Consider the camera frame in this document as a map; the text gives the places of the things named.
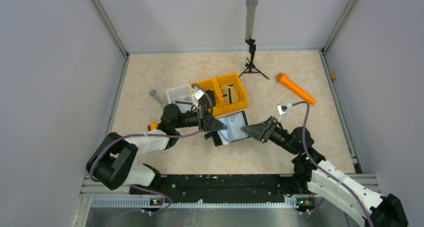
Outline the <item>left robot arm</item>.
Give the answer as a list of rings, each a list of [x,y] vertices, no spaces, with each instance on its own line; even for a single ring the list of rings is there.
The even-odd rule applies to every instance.
[[[170,149],[179,139],[187,137],[177,130],[192,127],[198,128],[192,136],[228,128],[206,106],[183,113],[176,104],[168,104],[163,108],[160,123],[155,129],[125,136],[110,132],[86,164],[90,180],[102,183],[109,190],[129,183],[141,185],[149,194],[156,193],[161,185],[156,177],[158,171],[147,164],[133,167],[135,158],[149,152]]]

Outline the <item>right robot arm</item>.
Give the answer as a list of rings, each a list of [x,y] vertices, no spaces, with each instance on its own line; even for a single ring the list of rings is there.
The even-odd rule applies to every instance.
[[[365,187],[335,167],[313,148],[314,140],[305,126],[288,132],[271,116],[241,127],[251,138],[273,142],[295,157],[293,187],[299,193],[312,192],[324,198],[361,227],[407,227],[409,221],[401,200]]]

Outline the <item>black leather card holder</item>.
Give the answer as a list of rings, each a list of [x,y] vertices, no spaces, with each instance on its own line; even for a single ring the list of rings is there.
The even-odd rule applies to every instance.
[[[248,125],[244,110],[221,117],[218,120],[225,124],[227,129],[212,132],[212,140],[215,147],[229,145],[250,138],[247,133],[242,131],[242,127]]]

